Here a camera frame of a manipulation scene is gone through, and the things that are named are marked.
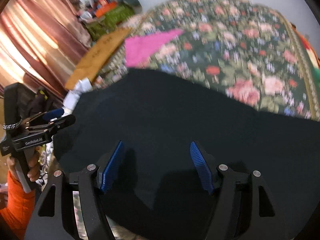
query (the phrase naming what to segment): brown cardboard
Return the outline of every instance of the brown cardboard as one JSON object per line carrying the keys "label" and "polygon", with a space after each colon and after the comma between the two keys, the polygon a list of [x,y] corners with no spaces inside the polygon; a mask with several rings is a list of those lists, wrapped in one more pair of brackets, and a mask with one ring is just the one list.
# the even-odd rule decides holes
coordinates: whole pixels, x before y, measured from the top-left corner
{"label": "brown cardboard", "polygon": [[[2,125],[4,123],[4,114],[3,114],[3,99],[0,99],[0,139],[4,134],[4,130],[2,129]],[[0,154],[0,184],[7,182],[7,166],[5,165],[7,160],[7,156],[2,157]]]}
{"label": "brown cardboard", "polygon": [[103,35],[97,43],[84,55],[76,66],[75,71],[67,81],[65,88],[73,90],[79,80],[88,78],[94,82],[99,70],[113,55],[131,32],[130,28],[117,29],[112,33]]}

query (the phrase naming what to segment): clutter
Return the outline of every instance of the clutter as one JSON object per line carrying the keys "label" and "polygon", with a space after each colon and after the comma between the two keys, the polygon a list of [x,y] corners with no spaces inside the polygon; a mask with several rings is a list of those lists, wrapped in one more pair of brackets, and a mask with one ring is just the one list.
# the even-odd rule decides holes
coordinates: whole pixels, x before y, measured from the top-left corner
{"label": "clutter", "polygon": [[92,20],[92,15],[91,15],[90,12],[84,11],[84,12],[80,15],[80,18],[81,18],[83,21],[88,21],[88,20]]}
{"label": "clutter", "polygon": [[118,4],[116,2],[106,3],[104,6],[101,6],[100,9],[96,10],[95,15],[99,18],[105,13],[107,13],[108,11],[111,11],[114,8],[116,8],[117,5]]}
{"label": "clutter", "polygon": [[80,60],[75,71],[67,81],[65,88],[73,90],[78,80],[88,78],[93,82],[106,61],[113,52],[122,44],[131,32],[130,28],[118,29],[102,36],[89,52]]}
{"label": "clutter", "polygon": [[104,34],[114,31],[117,26],[126,21],[134,11],[126,4],[118,5],[113,10],[108,11],[100,18],[94,18],[84,22],[93,41],[97,41]]}
{"label": "clutter", "polygon": [[98,0],[98,3],[101,7],[105,6],[108,4],[107,0]]}
{"label": "clutter", "polygon": [[88,78],[79,80],[75,88],[67,94],[63,101],[63,106],[71,111],[76,107],[76,104],[79,101],[81,94],[92,91],[92,86]]}

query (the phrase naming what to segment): black cloth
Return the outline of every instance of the black cloth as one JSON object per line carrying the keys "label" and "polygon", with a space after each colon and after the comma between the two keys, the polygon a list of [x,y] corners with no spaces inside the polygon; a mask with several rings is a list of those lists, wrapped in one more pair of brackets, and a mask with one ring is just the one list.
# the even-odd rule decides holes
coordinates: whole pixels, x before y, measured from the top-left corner
{"label": "black cloth", "polygon": [[0,215],[0,239],[1,240],[19,240],[17,236],[11,231],[8,224]]}
{"label": "black cloth", "polygon": [[202,190],[191,161],[194,140],[218,163],[261,172],[290,238],[320,200],[318,122],[257,112],[198,84],[137,69],[83,94],[74,115],[76,123],[54,137],[58,161],[79,171],[124,141],[119,177],[101,199],[106,215],[146,238],[204,237],[215,198]]}

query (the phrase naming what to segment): pink cloth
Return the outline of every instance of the pink cloth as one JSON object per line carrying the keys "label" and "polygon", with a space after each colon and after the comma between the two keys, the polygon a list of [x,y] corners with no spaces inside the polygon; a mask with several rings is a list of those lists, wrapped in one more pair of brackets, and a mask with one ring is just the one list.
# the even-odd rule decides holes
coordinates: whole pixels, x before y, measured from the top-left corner
{"label": "pink cloth", "polygon": [[155,33],[148,36],[136,36],[125,40],[125,59],[127,67],[136,67],[155,54],[162,45],[183,33],[174,29],[168,32]]}

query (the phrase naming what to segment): floral fabric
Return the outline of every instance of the floral fabric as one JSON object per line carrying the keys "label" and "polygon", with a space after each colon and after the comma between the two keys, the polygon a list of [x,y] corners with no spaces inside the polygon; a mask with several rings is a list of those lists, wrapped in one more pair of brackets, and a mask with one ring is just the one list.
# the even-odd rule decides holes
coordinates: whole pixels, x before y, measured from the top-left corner
{"label": "floral fabric", "polygon": [[[279,12],[247,0],[171,0],[150,11],[133,36],[175,28],[184,33],[138,68],[200,83],[256,110],[319,120],[312,63]],[[122,47],[96,87],[127,73],[124,58]]]}

